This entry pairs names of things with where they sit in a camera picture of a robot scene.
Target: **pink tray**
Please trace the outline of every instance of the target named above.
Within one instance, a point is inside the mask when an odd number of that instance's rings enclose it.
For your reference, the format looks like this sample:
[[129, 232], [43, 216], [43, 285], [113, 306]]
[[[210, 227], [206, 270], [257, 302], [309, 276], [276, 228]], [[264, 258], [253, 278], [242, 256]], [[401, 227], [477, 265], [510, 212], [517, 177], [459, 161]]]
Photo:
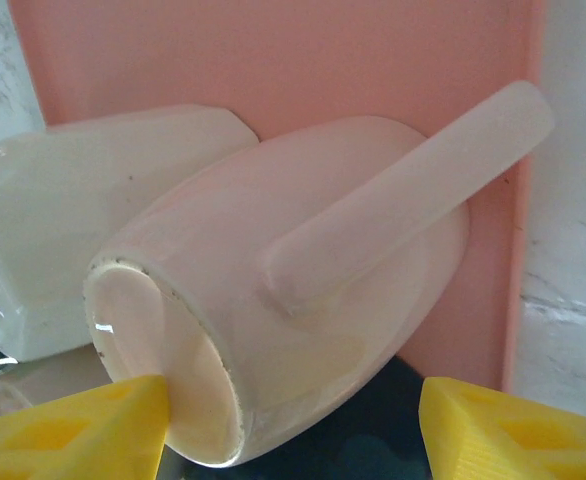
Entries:
[[[266, 139], [376, 114], [430, 135], [537, 79], [541, 0], [12, 0], [49, 125], [177, 103], [232, 109]], [[528, 167], [471, 201], [470, 248], [400, 354], [509, 388]]]

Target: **marble surface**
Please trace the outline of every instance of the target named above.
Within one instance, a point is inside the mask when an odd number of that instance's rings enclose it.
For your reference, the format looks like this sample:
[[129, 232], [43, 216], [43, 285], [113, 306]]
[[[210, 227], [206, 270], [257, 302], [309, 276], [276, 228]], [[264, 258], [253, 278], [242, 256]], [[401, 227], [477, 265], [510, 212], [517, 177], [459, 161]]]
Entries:
[[[549, 2], [543, 86], [558, 130], [534, 163], [516, 393], [586, 414], [586, 0]], [[0, 140], [43, 127], [0, 0]]]

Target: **pink plastic board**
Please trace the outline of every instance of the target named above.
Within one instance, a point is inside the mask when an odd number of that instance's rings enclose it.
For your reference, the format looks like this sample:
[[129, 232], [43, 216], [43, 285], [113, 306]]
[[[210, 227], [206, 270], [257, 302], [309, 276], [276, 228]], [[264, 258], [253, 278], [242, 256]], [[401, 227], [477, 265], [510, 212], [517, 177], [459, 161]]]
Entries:
[[[178, 103], [232, 109], [261, 139], [346, 115], [430, 135], [536, 80], [541, 0], [12, 0], [49, 125]], [[508, 389], [528, 168], [471, 201], [464, 264], [400, 354]]]

